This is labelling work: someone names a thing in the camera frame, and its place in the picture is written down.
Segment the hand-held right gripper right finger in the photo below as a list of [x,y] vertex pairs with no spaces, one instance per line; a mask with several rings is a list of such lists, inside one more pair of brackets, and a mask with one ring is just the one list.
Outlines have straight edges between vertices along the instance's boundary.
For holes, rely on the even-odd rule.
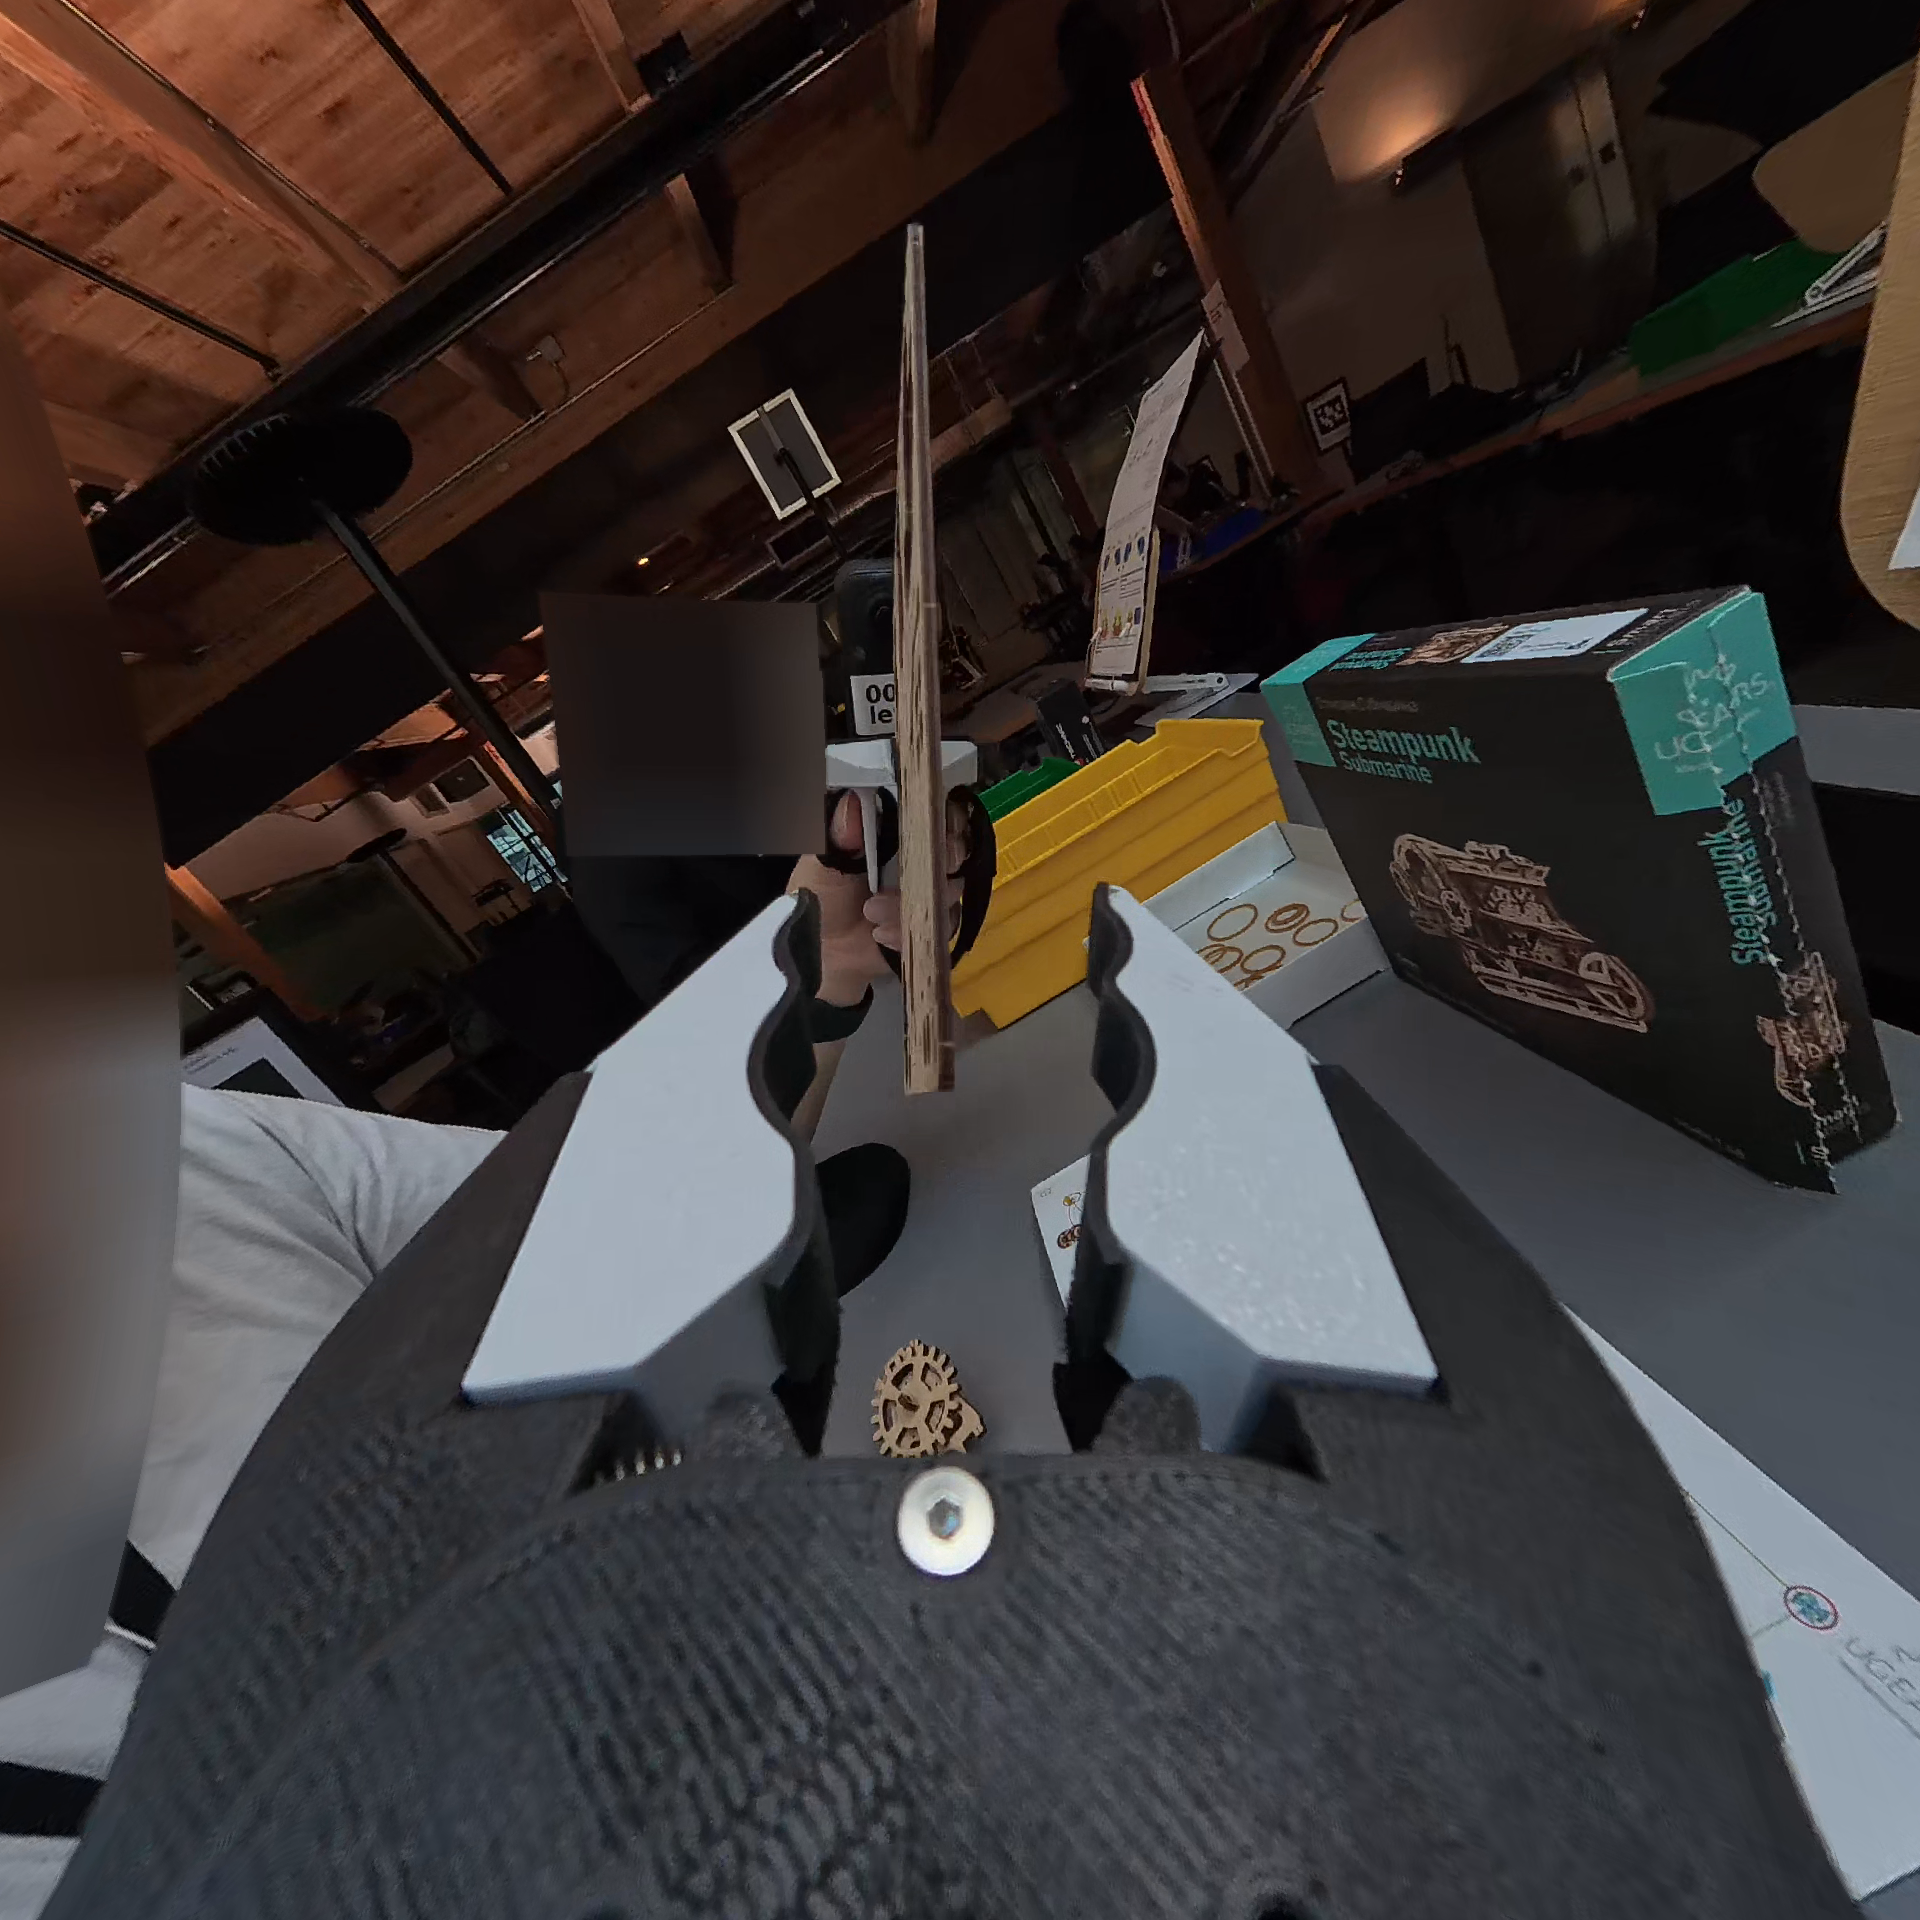
[[1428,1398],[1438,1367],[1315,1061],[1139,899],[1092,896],[1092,1141],[1068,1360],[1179,1384],[1240,1447],[1278,1388]]

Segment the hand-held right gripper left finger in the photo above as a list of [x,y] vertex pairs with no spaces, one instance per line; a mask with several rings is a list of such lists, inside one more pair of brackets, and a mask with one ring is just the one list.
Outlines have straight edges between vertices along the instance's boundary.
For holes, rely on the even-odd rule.
[[466,1367],[473,1405],[631,1393],[678,1445],[729,1384],[824,1384],[819,904],[772,901],[588,1071]]

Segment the laser-cut plywood sheet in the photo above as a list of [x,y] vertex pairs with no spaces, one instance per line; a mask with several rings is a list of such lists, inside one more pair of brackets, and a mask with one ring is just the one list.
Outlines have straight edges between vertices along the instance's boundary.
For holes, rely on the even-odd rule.
[[953,1087],[951,953],[965,842],[946,793],[939,640],[925,228],[911,224],[901,271],[894,527],[899,979],[911,1096]]

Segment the wooden gear assembly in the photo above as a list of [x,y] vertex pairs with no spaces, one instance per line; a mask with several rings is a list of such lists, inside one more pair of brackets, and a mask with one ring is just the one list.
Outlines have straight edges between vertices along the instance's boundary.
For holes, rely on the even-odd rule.
[[889,1459],[962,1454],[986,1433],[946,1351],[904,1341],[873,1384],[873,1445]]

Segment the yellow plastic bin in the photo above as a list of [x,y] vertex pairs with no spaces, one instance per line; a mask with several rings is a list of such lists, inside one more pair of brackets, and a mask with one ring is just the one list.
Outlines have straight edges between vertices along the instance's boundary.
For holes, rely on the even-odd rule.
[[953,1012],[1009,1026],[1087,972],[1092,894],[1153,899],[1285,807],[1256,718],[1184,718],[1111,748],[995,824],[995,882]]

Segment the grey desk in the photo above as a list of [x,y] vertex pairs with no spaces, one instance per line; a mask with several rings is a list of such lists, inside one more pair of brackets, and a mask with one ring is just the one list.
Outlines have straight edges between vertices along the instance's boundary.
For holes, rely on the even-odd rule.
[[[904,1336],[948,1346],[998,1452],[1087,1447],[1118,1367],[1061,1360],[1061,1296],[1031,1188],[1111,1108],[1085,988],[962,1047],[958,1092],[901,1094],[896,993],[852,1040],[821,1146],[913,1167],[899,1249],[849,1308],[828,1445],[866,1445],[866,1381]],[[1433,1341],[1428,1398],[1466,1421],[1480,1379],[1562,1405],[1595,1360],[1574,1318],[1838,1527],[1915,1501],[1915,1033],[1885,1026],[1904,1122],[1791,1193],[1499,1040],[1388,974],[1296,1026]]]

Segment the person's left hand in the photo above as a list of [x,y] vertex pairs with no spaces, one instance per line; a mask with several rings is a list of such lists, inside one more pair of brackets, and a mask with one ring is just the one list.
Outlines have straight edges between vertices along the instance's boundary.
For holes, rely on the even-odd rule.
[[828,816],[828,852],[849,866],[802,856],[791,875],[793,887],[819,904],[819,998],[835,1007],[864,998],[889,969],[887,955],[901,939],[899,894],[868,885],[864,826],[861,795],[842,793]]

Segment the rectangular ceiling light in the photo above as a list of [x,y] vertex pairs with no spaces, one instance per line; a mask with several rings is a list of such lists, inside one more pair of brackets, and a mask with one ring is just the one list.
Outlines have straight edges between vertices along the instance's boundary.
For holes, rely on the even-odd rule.
[[781,522],[807,513],[840,485],[840,473],[793,391],[734,419],[727,433]]

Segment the black quilted pad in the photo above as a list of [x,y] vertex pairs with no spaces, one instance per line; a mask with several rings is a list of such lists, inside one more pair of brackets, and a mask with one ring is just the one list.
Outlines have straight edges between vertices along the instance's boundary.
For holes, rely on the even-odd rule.
[[911,1165],[889,1144],[864,1141],[819,1160],[828,1254],[845,1299],[894,1252],[911,1205]]

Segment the white cardboard tray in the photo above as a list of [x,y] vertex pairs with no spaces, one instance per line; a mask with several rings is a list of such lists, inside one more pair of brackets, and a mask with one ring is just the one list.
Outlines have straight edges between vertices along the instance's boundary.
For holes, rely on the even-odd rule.
[[[1144,906],[1198,953],[1214,913],[1240,899],[1254,899],[1264,908],[1280,901],[1308,901],[1315,913],[1336,913],[1346,901],[1358,901],[1365,913],[1332,849],[1332,835],[1301,824],[1259,828]],[[1386,953],[1365,913],[1365,925],[1296,955],[1282,972],[1238,993],[1280,1026],[1294,1026],[1384,969]]]

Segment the person's white shirt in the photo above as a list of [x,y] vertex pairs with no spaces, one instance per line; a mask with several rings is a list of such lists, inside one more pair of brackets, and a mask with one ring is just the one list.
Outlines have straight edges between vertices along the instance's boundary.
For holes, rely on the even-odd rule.
[[268,1416],[344,1313],[504,1136],[256,1092],[179,1092],[174,1282],[101,1640],[2,1701],[2,1915],[40,1915],[160,1626]]

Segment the black kit box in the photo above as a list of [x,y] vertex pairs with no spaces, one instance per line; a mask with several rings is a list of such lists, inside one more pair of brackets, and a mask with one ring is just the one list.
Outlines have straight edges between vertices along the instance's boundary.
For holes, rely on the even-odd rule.
[[1409,986],[1779,1186],[1894,1132],[1760,593],[1334,638],[1261,692]]

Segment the black framed marker sign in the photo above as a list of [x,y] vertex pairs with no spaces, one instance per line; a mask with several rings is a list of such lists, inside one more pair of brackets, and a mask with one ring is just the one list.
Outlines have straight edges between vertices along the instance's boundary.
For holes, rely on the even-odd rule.
[[205,1092],[256,1092],[344,1108],[355,1104],[336,1075],[318,1066],[261,1014],[188,1042],[179,1073],[184,1082]]

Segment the black disc lamp pole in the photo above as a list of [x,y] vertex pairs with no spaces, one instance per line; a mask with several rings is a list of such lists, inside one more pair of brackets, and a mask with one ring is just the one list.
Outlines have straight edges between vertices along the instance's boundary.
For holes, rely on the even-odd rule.
[[525,798],[548,864],[560,861],[560,795],[501,718],[487,692],[433,638],[398,574],[376,551],[362,515],[384,506],[407,480],[414,449],[395,419],[348,405],[320,414],[271,414],[221,435],[193,466],[186,504],[193,520],[224,541],[294,546],[332,536],[376,598],[395,614],[419,654]]

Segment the instruction booklet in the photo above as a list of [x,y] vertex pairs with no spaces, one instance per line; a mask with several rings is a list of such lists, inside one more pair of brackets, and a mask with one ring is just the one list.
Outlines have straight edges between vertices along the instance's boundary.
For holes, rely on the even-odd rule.
[[[1327,1487],[1576,1659],[1678,1788],[1727,1781],[1767,1727],[1847,1894],[1915,1868],[1915,1600],[1579,1318],[1562,1405],[1480,1379],[1433,1398],[1278,1388]],[[1231,1452],[1252,1452],[1261,1428]]]

